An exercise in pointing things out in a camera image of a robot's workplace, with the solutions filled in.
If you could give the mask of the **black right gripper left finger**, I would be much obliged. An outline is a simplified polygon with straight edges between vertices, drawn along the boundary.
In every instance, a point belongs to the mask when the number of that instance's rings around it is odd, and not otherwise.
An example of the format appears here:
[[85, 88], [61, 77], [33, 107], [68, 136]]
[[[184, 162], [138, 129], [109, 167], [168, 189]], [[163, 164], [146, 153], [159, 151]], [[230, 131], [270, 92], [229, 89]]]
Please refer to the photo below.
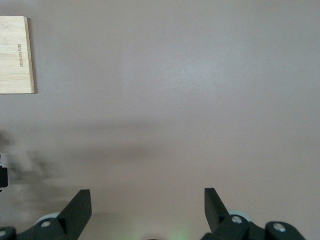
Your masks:
[[92, 215], [91, 192], [80, 190], [57, 217], [45, 218], [20, 233], [20, 240], [77, 240]]

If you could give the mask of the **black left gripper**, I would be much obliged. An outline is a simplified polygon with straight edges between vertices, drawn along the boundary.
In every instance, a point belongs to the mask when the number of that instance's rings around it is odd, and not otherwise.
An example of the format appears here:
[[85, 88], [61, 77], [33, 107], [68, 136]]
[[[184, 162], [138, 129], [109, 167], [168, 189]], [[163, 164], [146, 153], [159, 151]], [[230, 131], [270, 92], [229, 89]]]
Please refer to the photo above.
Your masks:
[[6, 188], [8, 186], [8, 169], [0, 167], [0, 187]]

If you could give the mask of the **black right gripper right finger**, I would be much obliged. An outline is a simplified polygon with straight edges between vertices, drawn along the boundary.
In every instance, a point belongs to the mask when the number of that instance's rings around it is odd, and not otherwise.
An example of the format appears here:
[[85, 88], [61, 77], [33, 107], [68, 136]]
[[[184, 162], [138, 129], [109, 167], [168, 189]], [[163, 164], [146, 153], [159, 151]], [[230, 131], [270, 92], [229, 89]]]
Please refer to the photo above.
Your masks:
[[204, 189], [204, 212], [210, 232], [203, 240], [260, 239], [260, 228], [239, 214], [229, 214], [214, 188]]

